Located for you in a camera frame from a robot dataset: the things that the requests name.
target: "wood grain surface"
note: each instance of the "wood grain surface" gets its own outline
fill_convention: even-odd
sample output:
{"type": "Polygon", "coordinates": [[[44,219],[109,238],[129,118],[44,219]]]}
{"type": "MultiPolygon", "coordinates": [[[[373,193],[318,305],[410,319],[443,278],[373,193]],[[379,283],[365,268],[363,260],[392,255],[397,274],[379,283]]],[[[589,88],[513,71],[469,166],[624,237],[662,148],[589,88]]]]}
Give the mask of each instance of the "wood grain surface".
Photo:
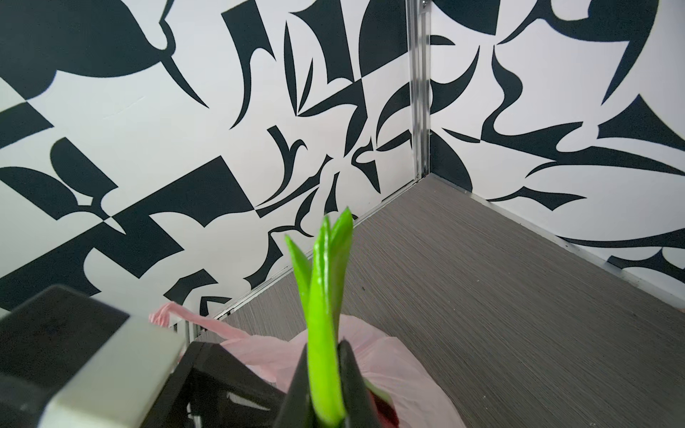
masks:
{"type": "MultiPolygon", "coordinates": [[[[429,176],[355,229],[343,312],[480,427],[685,427],[685,314],[429,176]]],[[[227,318],[290,339],[292,274],[227,318]]]]}

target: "patterned wall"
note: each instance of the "patterned wall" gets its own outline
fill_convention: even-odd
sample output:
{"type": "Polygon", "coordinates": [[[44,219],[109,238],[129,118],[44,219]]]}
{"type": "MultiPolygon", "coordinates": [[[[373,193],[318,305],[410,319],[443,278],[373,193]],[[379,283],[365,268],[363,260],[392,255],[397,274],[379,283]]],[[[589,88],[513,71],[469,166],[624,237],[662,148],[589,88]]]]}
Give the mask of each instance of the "patterned wall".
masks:
{"type": "Polygon", "coordinates": [[[0,3],[0,307],[201,314],[414,177],[402,0],[0,3]]]}
{"type": "Polygon", "coordinates": [[[432,170],[685,299],[685,3],[434,0],[432,170]]]}

